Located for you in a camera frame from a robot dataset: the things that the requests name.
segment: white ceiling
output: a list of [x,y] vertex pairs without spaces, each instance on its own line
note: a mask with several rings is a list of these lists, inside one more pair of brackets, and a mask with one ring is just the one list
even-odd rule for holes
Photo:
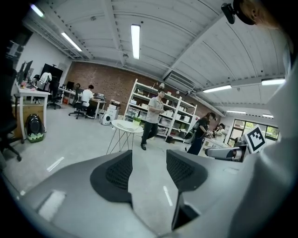
[[[265,113],[277,87],[261,86],[260,81],[284,75],[286,41],[278,30],[248,26],[239,19],[228,24],[223,2],[232,0],[40,1],[37,6],[45,17],[31,11],[24,24],[73,60],[124,67],[157,80],[175,71],[192,81],[193,96],[222,112],[255,108]],[[139,60],[132,55],[132,24],[141,25]],[[62,32],[83,51],[75,50]],[[233,88],[201,92],[226,84]]]

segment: sneaker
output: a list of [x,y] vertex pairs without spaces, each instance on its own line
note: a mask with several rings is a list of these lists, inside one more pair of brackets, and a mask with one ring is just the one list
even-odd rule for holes
[[145,146],[145,144],[141,144],[141,148],[142,148],[143,150],[146,150],[146,146]]

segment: potted plant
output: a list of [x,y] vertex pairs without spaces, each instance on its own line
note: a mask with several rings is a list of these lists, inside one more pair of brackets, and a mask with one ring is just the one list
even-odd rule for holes
[[132,124],[136,125],[136,126],[139,126],[140,125],[140,122],[141,122],[141,119],[139,117],[135,117],[133,116],[132,117]]

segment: red brick wall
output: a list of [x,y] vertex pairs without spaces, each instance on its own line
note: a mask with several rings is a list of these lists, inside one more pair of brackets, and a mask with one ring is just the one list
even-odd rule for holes
[[[93,63],[73,62],[66,76],[65,84],[68,81],[72,81],[74,84],[80,83],[82,88],[88,88],[88,85],[92,84],[94,92],[105,95],[108,102],[107,105],[111,99],[119,101],[121,103],[119,114],[124,115],[135,79],[149,86],[153,86],[156,83],[153,79],[130,71]],[[165,91],[171,91],[172,95],[176,96],[176,90],[173,88],[166,86]],[[212,111],[191,97],[185,97],[181,94],[180,96],[188,103],[197,104],[196,115],[199,117],[203,117]],[[219,121],[220,117],[218,116],[218,121],[211,122],[210,128],[214,128]]]

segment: white wall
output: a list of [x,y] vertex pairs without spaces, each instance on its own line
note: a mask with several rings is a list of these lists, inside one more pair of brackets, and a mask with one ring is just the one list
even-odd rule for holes
[[238,119],[238,120],[245,120],[245,121],[250,121],[250,122],[254,122],[254,123],[259,123],[259,124],[263,124],[263,125],[269,125],[269,126],[274,126],[274,127],[278,127],[274,121],[274,119],[267,119],[267,118],[256,118],[253,116],[248,116],[248,115],[237,115],[235,117],[222,117],[220,119],[220,123],[225,124],[226,126],[230,126],[228,134],[225,138],[225,143],[228,143],[232,129],[233,129],[233,124],[234,124],[234,120]]
[[50,44],[48,41],[43,39],[36,33],[33,33],[30,37],[28,43],[25,45],[24,50],[20,56],[16,71],[20,70],[20,67],[24,61],[32,61],[31,68],[33,68],[32,77],[36,74],[41,74],[42,69],[45,64],[48,65],[58,65],[60,63],[66,66],[66,69],[63,70],[63,74],[60,79],[60,85],[63,84],[69,67],[71,65],[71,60],[63,54],[60,50]]

